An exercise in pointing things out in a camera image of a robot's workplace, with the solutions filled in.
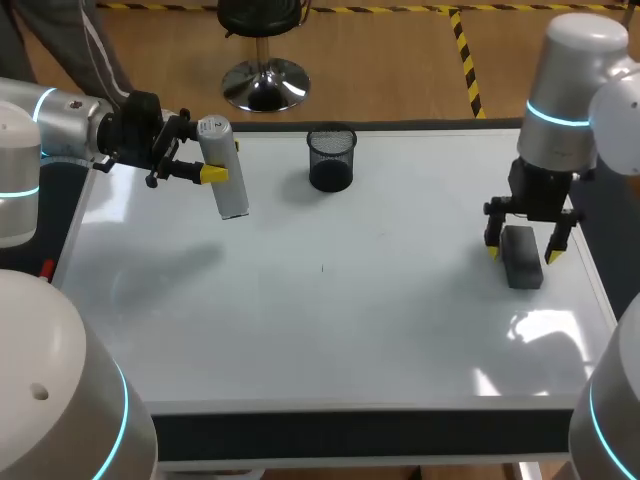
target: black stool seat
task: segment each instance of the black stool seat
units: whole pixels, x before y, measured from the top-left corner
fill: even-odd
[[[300,23],[300,0],[219,0],[218,21],[242,37],[273,37]]]

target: chrome stool base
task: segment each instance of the chrome stool base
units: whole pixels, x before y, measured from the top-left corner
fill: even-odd
[[[249,61],[236,65],[222,80],[222,92],[232,105],[248,112],[280,112],[309,95],[311,81],[299,65],[281,58],[265,68]]]

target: stool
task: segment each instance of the stool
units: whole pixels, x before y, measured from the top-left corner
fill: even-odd
[[[293,62],[269,56],[269,37],[300,25],[302,8],[300,0],[218,1],[218,20],[227,36],[256,39],[256,60],[236,65],[222,80],[224,97],[231,104],[249,112],[278,112],[307,97],[311,82],[305,71]]]

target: glowing blue ring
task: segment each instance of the glowing blue ring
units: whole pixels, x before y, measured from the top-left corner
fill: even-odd
[[[120,447],[120,443],[122,442],[122,437],[124,437],[124,431],[127,428],[127,420],[129,417],[129,391],[127,390],[127,381],[125,380],[124,375],[122,374],[122,370],[120,370],[120,366],[117,363],[116,367],[118,367],[118,372],[120,372],[120,378],[122,379],[122,389],[124,390],[124,412],[122,413],[122,423],[120,424],[118,437],[116,438],[116,441],[111,448],[109,456],[102,464],[102,467],[100,467],[100,470],[98,470],[98,473],[93,476],[92,480],[99,480],[104,475],[104,472],[107,471],[107,468],[109,468],[109,465],[111,465],[113,458],[118,452],[118,448]]]
[[[34,195],[38,193],[40,187],[36,187],[32,190],[27,190],[25,192],[8,192],[8,193],[0,193],[0,198],[20,198],[20,197],[28,197],[29,195]]]
[[[545,115],[540,110],[536,110],[528,100],[527,100],[527,109],[531,113],[533,113],[536,117],[541,118],[545,122],[555,123],[556,125],[562,125],[563,127],[588,127],[589,126],[589,120],[572,121],[572,120],[564,120],[562,118],[550,117],[549,115]]]
[[[609,457],[611,458],[611,460],[613,460],[613,463],[616,464],[616,466],[620,469],[620,471],[624,473],[629,480],[638,480],[636,477],[633,476],[633,474],[629,470],[627,470],[627,468],[622,464],[622,462],[618,460],[618,457],[616,457],[616,454],[613,453],[613,450],[611,450],[611,447],[605,440],[604,435],[602,434],[602,430],[600,430],[600,425],[598,425],[598,419],[596,418],[596,411],[595,411],[595,408],[593,407],[593,383],[589,388],[589,406],[591,407],[591,419],[593,420],[593,427],[596,429],[598,438],[600,438],[600,443],[602,443],[602,446],[604,447],[605,451],[609,454]]]
[[[36,123],[38,122],[38,115],[40,115],[40,109],[42,108],[42,104],[44,103],[44,99],[47,98],[47,95],[49,95],[54,90],[55,90],[55,88],[52,87],[49,90],[47,90],[46,92],[44,92],[42,95],[40,95],[40,98],[38,99],[38,103],[36,103],[36,108],[33,110],[33,121],[34,122],[36,122]]]

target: wooden floor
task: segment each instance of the wooden floor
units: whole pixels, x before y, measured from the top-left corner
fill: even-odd
[[[166,3],[210,4],[206,0]],[[418,0],[315,0],[316,6],[425,4]],[[469,0],[466,4],[484,3]],[[535,3],[550,3],[536,0]],[[463,12],[462,24],[489,118],[520,117],[544,31],[562,12]],[[620,18],[621,12],[605,13]],[[278,114],[234,109],[220,93],[223,75],[250,58],[249,39],[224,38],[216,17],[203,12],[103,11],[104,23],[136,88],[160,95],[163,106],[219,113],[233,121],[471,119],[462,63],[450,20],[437,13],[312,13],[309,21],[271,39],[271,53],[302,65],[312,80],[309,99]],[[38,79],[76,90],[33,38],[26,42]],[[640,16],[632,25],[640,54]],[[551,478],[558,465],[549,465]],[[406,480],[411,468],[284,470],[266,480]],[[429,467],[429,480],[503,480],[501,466]]]

